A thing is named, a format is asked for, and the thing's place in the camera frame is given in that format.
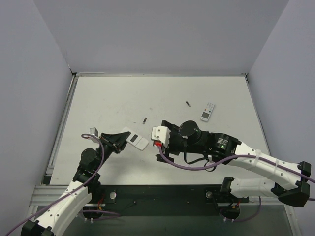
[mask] white cable tie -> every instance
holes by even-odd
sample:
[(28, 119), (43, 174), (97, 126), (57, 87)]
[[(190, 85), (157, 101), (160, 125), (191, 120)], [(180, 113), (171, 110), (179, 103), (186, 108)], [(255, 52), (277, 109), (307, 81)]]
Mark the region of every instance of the white cable tie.
[(254, 163), (252, 164), (252, 168), (256, 167), (258, 161), (259, 161), (259, 157), (261, 155), (261, 150), (260, 149), (256, 149), (256, 158), (254, 160)]
[(271, 174), (268, 178), (271, 178), (272, 176), (274, 176), (274, 175), (275, 175), (276, 170), (277, 170), (277, 167), (278, 167), (278, 164), (279, 164), (279, 160), (275, 158), (275, 167), (274, 167), (274, 171), (272, 172), (272, 174)]

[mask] small screw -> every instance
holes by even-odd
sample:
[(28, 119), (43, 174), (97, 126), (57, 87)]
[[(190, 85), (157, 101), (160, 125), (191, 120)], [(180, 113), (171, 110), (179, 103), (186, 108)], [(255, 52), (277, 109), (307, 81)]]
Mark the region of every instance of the small screw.
[(111, 192), (110, 194), (109, 194), (109, 197), (110, 197), (110, 199), (115, 199), (116, 198), (116, 193), (115, 192)]
[(206, 192), (206, 198), (212, 198), (212, 192), (210, 191)]

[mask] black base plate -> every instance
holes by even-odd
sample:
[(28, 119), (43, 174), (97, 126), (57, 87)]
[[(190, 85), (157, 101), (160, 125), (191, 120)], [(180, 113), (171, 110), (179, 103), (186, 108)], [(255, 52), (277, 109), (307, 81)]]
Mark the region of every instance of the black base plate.
[[(107, 211), (123, 216), (211, 216), (218, 215), (216, 203), (237, 203), (233, 195), (221, 194), (221, 185), (102, 185), (93, 195), (97, 203), (105, 194)], [(110, 193), (116, 192), (115, 199)], [(214, 199), (206, 197), (211, 192)]]

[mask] black cylinder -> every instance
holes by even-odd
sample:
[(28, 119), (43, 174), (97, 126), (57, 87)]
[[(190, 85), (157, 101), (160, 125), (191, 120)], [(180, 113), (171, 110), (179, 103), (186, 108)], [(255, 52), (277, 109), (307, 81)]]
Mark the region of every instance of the black cylinder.
[(188, 120), (182, 123), (179, 127), (179, 134), (186, 139), (187, 144), (197, 143), (201, 138), (201, 130), (193, 120)]

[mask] metal frame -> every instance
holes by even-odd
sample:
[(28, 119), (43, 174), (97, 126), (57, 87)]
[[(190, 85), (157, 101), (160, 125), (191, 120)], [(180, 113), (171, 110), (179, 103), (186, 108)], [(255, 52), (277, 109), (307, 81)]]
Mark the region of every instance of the metal frame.
[(133, 74), (128, 74), (128, 73), (113, 73), (113, 74), (108, 74), (108, 73), (92, 73), (92, 72), (80, 72), (76, 74), (78, 77), (79, 76), (84, 76), (84, 77), (88, 77), (88, 76), (102, 76), (102, 77), (112, 77), (112, 76), (131, 76), (131, 77), (139, 77), (139, 76), (161, 76), (161, 77), (165, 77), (165, 76), (169, 76), (169, 77), (209, 77), (209, 76), (216, 76), (216, 77), (223, 77), (223, 76), (228, 76), (228, 77), (245, 77), (246, 73), (241, 73), (241, 74), (226, 74), (226, 75), (218, 75), (218, 74), (208, 74), (208, 73), (200, 73), (200, 74), (183, 74), (183, 73), (179, 73), (179, 74), (151, 74), (151, 73), (133, 73)]
[(50, 159), (48, 162), (48, 167), (46, 170), (46, 174), (47, 175), (52, 175), (53, 170), (54, 170), (54, 163), (55, 163), (55, 159), (59, 150), (59, 146), (63, 137), (63, 131), (64, 131), (64, 127), (66, 124), (66, 120), (68, 118), (69, 115), (69, 111), (70, 111), (70, 107), (71, 107), (71, 103), (72, 103), (72, 99), (73, 99), (73, 95), (74, 95), (74, 91), (76, 88), (76, 85), (78, 83), (78, 76), (73, 75), (72, 76), (72, 81), (71, 81), (71, 85), (68, 91), (68, 95), (67, 95), (67, 101), (65, 103), (65, 107), (63, 110), (63, 116), (62, 119), (60, 121), (59, 127), (58, 127), (58, 131), (57, 131), (57, 135), (56, 135), (56, 139), (54, 142), (54, 146), (50, 155)]
[[(187, 75), (183, 75), (183, 74), (145, 74), (145, 73), (139, 73), (139, 74), (106, 74), (106, 73), (77, 73), (76, 75), (73, 75), (72, 77), (72, 82), (68, 91), (68, 96), (67, 96), (67, 101), (66, 101), (66, 105), (63, 111), (63, 116), (62, 116), (62, 120), (59, 124), (58, 127), (58, 132), (56, 135), (56, 139), (54, 142), (54, 146), (51, 152), (51, 156), (49, 159), (49, 164), (47, 167), (47, 171), (46, 171), (46, 175), (47, 176), (51, 176), (53, 173), (53, 169), (54, 169), (54, 162), (59, 150), (59, 146), (60, 146), (60, 142), (62, 140), (62, 136), (63, 136), (63, 131), (64, 131), (64, 127), (66, 124), (66, 120), (70, 111), (70, 107), (71, 107), (71, 102), (74, 96), (74, 92), (75, 92), (75, 88), (78, 82), (78, 79), (80, 76), (222, 76), (222, 75), (209, 75), (209, 74), (202, 74), (202, 75), (191, 75), (191, 74), (187, 74)], [(242, 74), (237, 74), (237, 75), (226, 75), (226, 76), (237, 76), (237, 77), (244, 77), (246, 79), (246, 73), (242, 73)], [(252, 98), (252, 94), (251, 94), (251, 90), (249, 88), (249, 84), (248, 81), (246, 80), (251, 98)], [(258, 121), (261, 127), (261, 130), (263, 132), (263, 127), (261, 125), (261, 121), (256, 109), (256, 106), (253, 102), (257, 117), (258, 117)], [(269, 147), (268, 147), (268, 143), (267, 140), (265, 138), (265, 133), (263, 132), (263, 136), (265, 139), (265, 143), (267, 145), (267, 149), (268, 152), (269, 151)], [(63, 191), (66, 190), (66, 186), (65, 185), (47, 185), (47, 186), (36, 186), (34, 188), (34, 193), (32, 195), (32, 199), (30, 202), (30, 206), (27, 212), (27, 216), (30, 216), (34, 213), (37, 212), (37, 208), (38, 206), (46, 206), (47, 204), (51, 203), (53, 200), (57, 199), (62, 193)], [(251, 204), (257, 204), (258, 202), (258, 198), (250, 198), (250, 202), (247, 203), (249, 205)], [(262, 204), (263, 205), (283, 205), (281, 202), (279, 202), (277, 199), (273, 199), (273, 198), (262, 198)], [(289, 221), (289, 224), (291, 226), (291, 230), (294, 236), (301, 236), (301, 230), (300, 227), (298, 225), (298, 220), (297, 217), (295, 215), (295, 211), (294, 208), (291, 206), (287, 206), (284, 205), (286, 214), (287, 214), (287, 218)]]

